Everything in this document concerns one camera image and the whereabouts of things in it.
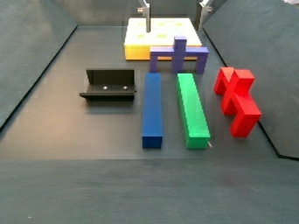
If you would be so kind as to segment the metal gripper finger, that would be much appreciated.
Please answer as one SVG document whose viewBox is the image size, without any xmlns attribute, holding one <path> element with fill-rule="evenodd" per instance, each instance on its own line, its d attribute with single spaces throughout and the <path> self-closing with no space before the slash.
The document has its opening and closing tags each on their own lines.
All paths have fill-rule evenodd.
<svg viewBox="0 0 299 224">
<path fill-rule="evenodd" d="M 137 12 L 142 15 L 145 19 L 145 31 L 150 31 L 150 4 L 145 0 L 137 0 L 140 7 Z"/>
<path fill-rule="evenodd" d="M 202 26 L 204 18 L 208 15 L 208 13 L 212 11 L 212 4 L 213 0 L 201 0 L 198 3 L 200 6 L 200 19 L 198 19 L 198 28 Z"/>
</svg>

